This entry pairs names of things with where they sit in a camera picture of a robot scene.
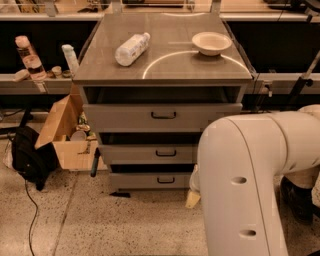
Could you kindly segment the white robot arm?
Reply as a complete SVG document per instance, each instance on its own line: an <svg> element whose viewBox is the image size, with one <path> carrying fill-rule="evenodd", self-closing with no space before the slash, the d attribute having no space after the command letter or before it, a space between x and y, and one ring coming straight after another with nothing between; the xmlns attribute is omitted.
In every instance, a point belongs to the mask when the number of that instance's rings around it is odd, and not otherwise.
<svg viewBox="0 0 320 256"><path fill-rule="evenodd" d="M288 256L273 178L320 162L320 106L220 118L202 133L190 192L209 256Z"/></svg>

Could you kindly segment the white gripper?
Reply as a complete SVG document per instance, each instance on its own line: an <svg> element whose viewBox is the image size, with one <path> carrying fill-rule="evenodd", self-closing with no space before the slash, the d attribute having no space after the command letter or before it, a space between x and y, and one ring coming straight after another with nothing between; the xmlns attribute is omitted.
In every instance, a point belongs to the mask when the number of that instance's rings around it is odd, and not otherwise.
<svg viewBox="0 0 320 256"><path fill-rule="evenodd" d="M196 206L196 204L200 201L200 182L199 182L199 172L198 172L198 165L195 164L193 171L190 176L189 180L189 187L191 190L187 193L187 199L185 207L188 209L192 209Z"/></svg>

